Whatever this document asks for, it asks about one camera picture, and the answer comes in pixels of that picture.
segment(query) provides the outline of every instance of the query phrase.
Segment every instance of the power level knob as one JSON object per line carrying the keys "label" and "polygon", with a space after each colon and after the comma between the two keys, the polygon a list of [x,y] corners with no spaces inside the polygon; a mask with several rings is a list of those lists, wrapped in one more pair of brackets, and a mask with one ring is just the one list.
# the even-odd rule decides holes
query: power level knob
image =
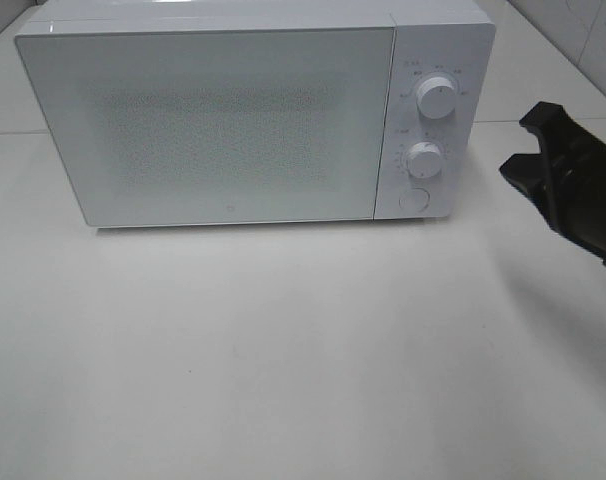
{"label": "power level knob", "polygon": [[415,178],[430,178],[443,168],[441,149],[431,142],[421,142],[405,154],[407,169]]}
{"label": "power level knob", "polygon": [[456,85],[443,75],[428,78],[416,92],[419,110],[427,118],[447,117],[456,107]]}

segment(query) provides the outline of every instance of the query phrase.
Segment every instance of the microwave oven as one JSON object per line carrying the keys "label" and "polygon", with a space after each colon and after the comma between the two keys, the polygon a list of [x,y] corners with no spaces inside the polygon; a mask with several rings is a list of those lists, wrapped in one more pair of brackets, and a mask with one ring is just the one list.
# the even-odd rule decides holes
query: microwave oven
{"label": "microwave oven", "polygon": [[96,227],[447,216],[472,0],[49,0],[15,38]]}

